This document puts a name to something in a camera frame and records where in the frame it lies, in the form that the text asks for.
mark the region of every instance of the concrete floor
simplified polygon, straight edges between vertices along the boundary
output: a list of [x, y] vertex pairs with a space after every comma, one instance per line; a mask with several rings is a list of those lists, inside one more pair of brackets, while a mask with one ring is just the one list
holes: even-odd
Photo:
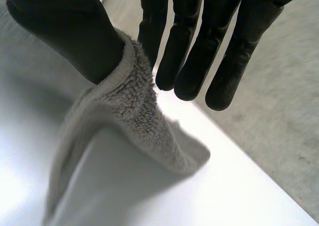
[[[137, 37], [140, 0], [104, 0], [115, 26]], [[294, 0], [264, 34], [223, 112], [204, 96], [227, 47], [235, 18], [196, 104], [319, 221], [319, 1]], [[159, 52], [172, 26], [170, 11]]]

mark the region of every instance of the gray towel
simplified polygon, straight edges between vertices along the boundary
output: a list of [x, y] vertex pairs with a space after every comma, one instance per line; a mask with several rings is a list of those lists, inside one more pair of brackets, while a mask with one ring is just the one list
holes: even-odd
[[118, 33], [125, 43], [121, 62], [103, 82], [78, 98], [62, 126], [44, 224], [52, 218], [93, 135], [109, 122], [115, 122], [136, 147], [170, 171], [193, 174], [209, 159], [205, 146], [165, 119], [142, 47]]

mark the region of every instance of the white table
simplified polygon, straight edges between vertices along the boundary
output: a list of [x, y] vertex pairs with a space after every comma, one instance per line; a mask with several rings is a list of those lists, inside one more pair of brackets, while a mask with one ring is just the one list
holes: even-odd
[[[0, 226], [39, 226], [57, 130], [71, 103], [4, 74], [0, 99]], [[318, 225], [192, 103], [160, 93], [159, 104], [210, 148], [207, 165], [177, 177], [105, 129], [66, 203], [68, 214], [82, 214], [61, 219], [69, 222], [63, 226], [83, 223], [83, 214], [98, 215], [93, 226]], [[91, 212], [92, 204], [100, 209]]]

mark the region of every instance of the glove finger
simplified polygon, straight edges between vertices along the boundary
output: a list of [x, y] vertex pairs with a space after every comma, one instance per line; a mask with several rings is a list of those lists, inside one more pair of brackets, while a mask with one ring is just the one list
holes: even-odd
[[174, 87], [194, 36], [201, 2], [202, 0], [173, 0], [174, 25], [156, 76], [156, 84], [161, 90], [169, 91]]
[[195, 99], [223, 41], [240, 0], [204, 0], [200, 31], [174, 86], [184, 101]]
[[143, 20], [140, 23], [138, 41], [143, 45], [153, 68], [166, 25], [168, 0], [141, 0], [141, 6]]

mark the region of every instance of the finger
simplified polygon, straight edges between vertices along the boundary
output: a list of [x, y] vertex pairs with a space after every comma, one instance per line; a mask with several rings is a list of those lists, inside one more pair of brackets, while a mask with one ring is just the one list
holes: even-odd
[[168, 0], [141, 0], [141, 5], [143, 20], [138, 40], [154, 67], [166, 25]]
[[233, 36], [206, 93], [211, 109], [222, 111], [230, 105], [260, 38], [283, 9], [264, 0], [242, 0]]
[[202, 24], [174, 86], [184, 101], [197, 97], [240, 0], [204, 0]]
[[159, 89], [173, 89], [193, 38], [202, 0], [173, 0], [174, 25], [159, 65], [156, 84]]

